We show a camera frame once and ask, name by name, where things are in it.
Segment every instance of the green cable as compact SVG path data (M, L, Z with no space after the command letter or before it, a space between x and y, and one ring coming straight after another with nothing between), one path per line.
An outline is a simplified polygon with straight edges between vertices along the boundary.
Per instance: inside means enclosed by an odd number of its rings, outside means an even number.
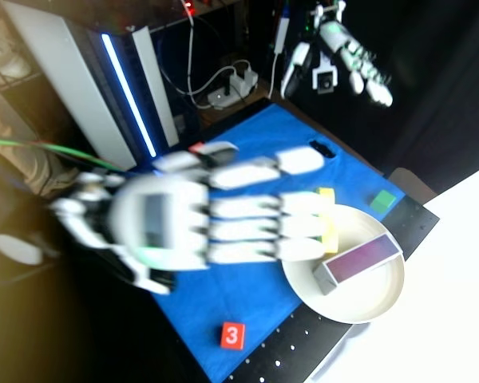
M87 154L85 152L80 152L77 149L67 148L67 147L61 146L61 145L44 144L42 142L40 142L40 143L21 142L21 141L16 141L16 140L4 140L4 139L0 138L0 146L23 146L23 147L29 147L30 146L30 147L35 147L35 148L43 148L45 150L50 150L50 151L55 152L55 153L60 152L60 153L70 154L72 156L76 156L76 157L80 157L80 158L83 158L85 160L88 160L89 162L92 162L94 164L102 166L103 168L123 172L123 170L120 169L116 165L110 164L110 163L108 163L104 160L101 160L99 158L91 156L90 154Z

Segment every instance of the power strip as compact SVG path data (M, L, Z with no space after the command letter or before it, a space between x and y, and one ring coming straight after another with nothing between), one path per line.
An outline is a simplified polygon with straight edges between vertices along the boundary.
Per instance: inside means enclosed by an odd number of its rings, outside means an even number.
M247 69L244 75L244 79L237 74L232 74L229 77L229 94L225 94L224 86L209 93L209 104L214 108L227 108L247 97L252 88L257 86L259 75L251 69Z

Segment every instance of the purple box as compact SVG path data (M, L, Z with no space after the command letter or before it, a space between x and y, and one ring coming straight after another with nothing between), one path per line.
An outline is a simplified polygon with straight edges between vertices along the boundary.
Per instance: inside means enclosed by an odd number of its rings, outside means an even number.
M314 270L314 276L321 291L328 294L339 283L372 270L398 255L402 255L400 246L392 235L385 233L320 263Z

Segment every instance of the beige cloth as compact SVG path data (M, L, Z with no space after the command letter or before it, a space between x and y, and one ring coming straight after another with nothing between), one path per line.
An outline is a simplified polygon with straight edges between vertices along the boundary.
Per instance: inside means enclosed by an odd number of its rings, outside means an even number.
M14 138L13 129L1 120L0 137ZM37 137L31 131L22 132L22 139L36 140ZM23 174L25 184L35 194L46 195L54 189L62 188L76 175L75 169L68 171L53 153L42 149L0 146L0 154Z

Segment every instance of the red cube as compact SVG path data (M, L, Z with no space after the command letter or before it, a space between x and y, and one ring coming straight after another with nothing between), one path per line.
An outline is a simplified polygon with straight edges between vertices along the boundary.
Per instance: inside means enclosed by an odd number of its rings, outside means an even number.
M245 325L243 323L224 322L222 327L223 349L243 349L245 342Z

